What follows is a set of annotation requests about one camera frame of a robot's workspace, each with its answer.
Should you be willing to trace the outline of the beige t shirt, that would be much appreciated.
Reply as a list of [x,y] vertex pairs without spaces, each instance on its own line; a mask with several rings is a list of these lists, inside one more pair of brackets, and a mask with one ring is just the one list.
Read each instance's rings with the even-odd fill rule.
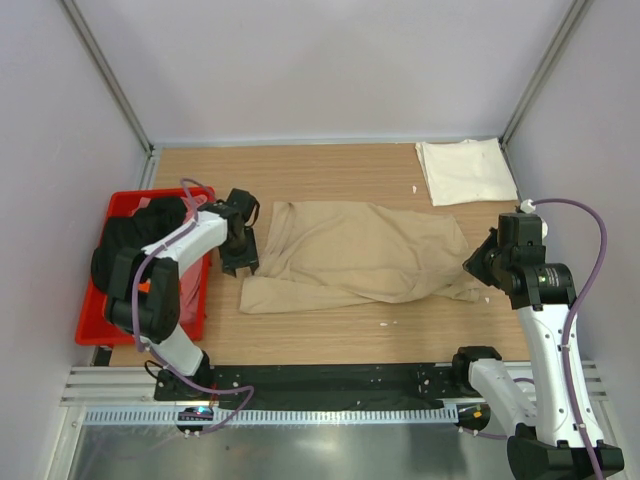
[[271,314],[436,295],[475,302],[470,247],[451,215],[348,201],[276,202],[260,267],[239,309]]

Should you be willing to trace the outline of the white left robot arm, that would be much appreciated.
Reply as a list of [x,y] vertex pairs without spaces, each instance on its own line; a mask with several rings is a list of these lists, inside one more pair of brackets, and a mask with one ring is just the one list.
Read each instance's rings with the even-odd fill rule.
[[189,399],[204,398],[213,384],[208,355],[180,325],[181,279],[217,249],[222,271],[255,272],[259,257],[253,225],[260,210],[251,193],[234,188],[225,200],[195,208],[192,219],[141,248],[125,247],[115,257],[104,315],[131,334],[139,350],[155,355]]

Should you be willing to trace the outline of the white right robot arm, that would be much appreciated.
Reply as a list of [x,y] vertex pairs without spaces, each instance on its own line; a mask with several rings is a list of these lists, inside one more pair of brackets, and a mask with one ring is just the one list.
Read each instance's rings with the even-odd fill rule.
[[467,346],[452,359],[452,387],[480,394],[507,435],[517,479],[606,479],[623,471],[620,448],[606,443],[582,369],[575,293],[568,267],[546,260],[543,221],[506,213],[464,270],[502,291],[526,337],[536,398],[524,393],[493,347]]

